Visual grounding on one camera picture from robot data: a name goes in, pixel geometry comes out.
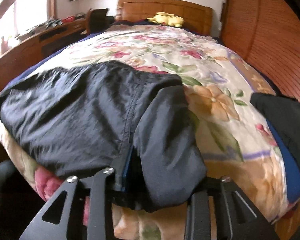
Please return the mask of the dark navy jacket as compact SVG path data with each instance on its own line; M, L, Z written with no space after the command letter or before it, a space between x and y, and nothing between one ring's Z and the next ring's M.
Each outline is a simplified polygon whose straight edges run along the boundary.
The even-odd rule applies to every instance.
M175 74L119 61L50 69L0 93L0 120L60 178L113 167L115 203L133 210L183 204L206 176Z

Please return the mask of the folded black garment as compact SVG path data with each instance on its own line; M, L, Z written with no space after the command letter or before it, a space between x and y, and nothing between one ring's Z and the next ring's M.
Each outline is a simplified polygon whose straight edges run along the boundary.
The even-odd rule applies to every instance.
M264 93L253 93L250 103L270 121L300 169L300 103Z

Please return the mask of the wooden desk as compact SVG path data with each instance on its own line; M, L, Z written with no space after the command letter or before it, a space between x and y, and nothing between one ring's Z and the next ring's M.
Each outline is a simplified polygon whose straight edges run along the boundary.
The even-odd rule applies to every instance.
M15 77L84 37L85 19L59 25L25 39L0 57L0 91Z

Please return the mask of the wooden louvered wardrobe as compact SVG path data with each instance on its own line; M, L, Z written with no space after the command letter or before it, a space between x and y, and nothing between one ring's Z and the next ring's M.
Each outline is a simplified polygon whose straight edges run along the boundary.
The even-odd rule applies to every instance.
M227 0L221 39L300 101L300 20L284 0Z

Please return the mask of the red basket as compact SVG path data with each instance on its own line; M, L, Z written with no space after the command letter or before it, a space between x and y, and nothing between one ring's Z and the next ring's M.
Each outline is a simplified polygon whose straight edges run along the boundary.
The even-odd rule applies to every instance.
M68 16L67 18L62 19L62 22L63 22L64 24L66 24L66 23L71 23L71 22L74 22L75 19L76 19L75 16Z

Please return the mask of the wooden headboard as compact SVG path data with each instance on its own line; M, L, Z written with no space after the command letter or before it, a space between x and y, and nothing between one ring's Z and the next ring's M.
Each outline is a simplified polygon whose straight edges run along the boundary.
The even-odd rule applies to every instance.
M137 22L157 12L180 16L184 19L184 28L200 35L211 35L212 9L181 0L118 0L115 19Z

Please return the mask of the wooden chair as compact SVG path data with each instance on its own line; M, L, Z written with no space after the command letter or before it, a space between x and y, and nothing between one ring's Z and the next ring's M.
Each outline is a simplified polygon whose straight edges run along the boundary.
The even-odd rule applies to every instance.
M115 22L114 16L108 16L109 9L90 9L86 15L87 34L99 33Z

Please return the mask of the yellow plush toy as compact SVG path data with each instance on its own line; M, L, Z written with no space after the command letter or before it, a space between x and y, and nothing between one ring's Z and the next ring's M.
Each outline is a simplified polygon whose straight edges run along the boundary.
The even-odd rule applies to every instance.
M153 22L156 24L181 28L184 23L184 19L179 16L175 16L174 14L169 14L166 12L157 12L153 17L147 18L149 22Z

